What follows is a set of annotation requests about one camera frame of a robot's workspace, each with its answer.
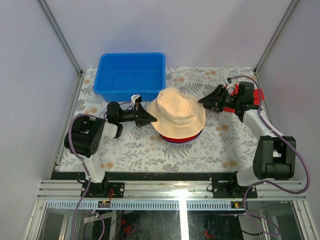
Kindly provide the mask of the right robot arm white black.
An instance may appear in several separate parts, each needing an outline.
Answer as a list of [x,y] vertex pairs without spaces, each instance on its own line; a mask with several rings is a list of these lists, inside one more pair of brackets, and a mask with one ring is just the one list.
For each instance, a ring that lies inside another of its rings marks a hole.
[[236,198],[245,193],[246,186],[258,181],[289,180],[294,175],[296,140],[283,136],[263,118],[262,99],[263,91],[259,87],[252,82],[241,81],[233,93],[220,84],[198,101],[205,109],[216,113],[233,110],[258,140],[252,166],[238,171],[236,180],[228,184],[229,194]]

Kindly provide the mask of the blue plastic bin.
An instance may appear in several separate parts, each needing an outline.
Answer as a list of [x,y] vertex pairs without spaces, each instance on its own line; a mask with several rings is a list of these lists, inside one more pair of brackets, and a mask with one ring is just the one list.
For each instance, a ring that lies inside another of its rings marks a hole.
[[149,102],[165,87],[163,53],[106,53],[100,57],[93,90],[106,102],[126,102],[135,94]]

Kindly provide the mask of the beige black hat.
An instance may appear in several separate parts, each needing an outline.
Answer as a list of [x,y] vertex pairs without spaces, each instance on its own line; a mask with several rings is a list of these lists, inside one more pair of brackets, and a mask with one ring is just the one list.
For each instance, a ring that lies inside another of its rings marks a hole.
[[174,87],[159,92],[146,110],[157,119],[154,129],[162,136],[186,139],[199,134],[206,123],[206,111],[194,96],[180,93]]

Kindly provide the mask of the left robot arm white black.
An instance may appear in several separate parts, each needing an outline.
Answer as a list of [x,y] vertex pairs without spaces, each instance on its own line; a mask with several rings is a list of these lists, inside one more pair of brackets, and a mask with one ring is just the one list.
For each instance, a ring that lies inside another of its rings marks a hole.
[[104,182],[105,171],[95,156],[103,137],[117,139],[123,131],[122,123],[135,122],[140,128],[157,121],[136,100],[128,109],[122,109],[121,104],[112,101],[106,106],[105,117],[90,114],[78,114],[70,123],[64,138],[64,147],[75,155],[83,166],[85,178],[93,183],[92,191],[98,197],[105,197],[110,190]]

